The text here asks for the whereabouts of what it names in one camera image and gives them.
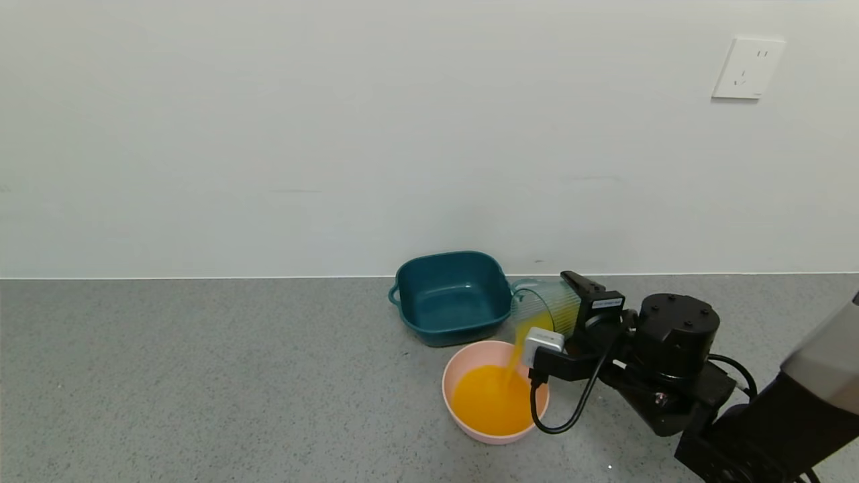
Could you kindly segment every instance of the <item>speckled gray floor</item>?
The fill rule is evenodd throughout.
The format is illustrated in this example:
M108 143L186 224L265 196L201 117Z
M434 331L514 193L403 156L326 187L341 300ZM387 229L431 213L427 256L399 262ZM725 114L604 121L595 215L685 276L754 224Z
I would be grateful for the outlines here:
M715 351L765 385L859 276L610 277L711 302ZM693 482L598 385L573 430L484 446L440 394L455 347L421 345L389 279L0 283L3 483L75 481ZM499 334L509 339L510 327ZM582 385L554 382L546 417ZM859 444L819 465L854 481Z

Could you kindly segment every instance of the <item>wall outlet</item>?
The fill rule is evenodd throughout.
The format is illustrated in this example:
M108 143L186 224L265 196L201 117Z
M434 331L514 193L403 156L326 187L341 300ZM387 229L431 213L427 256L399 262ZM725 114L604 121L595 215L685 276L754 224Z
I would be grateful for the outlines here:
M713 97L759 99L786 45L783 40L734 39Z

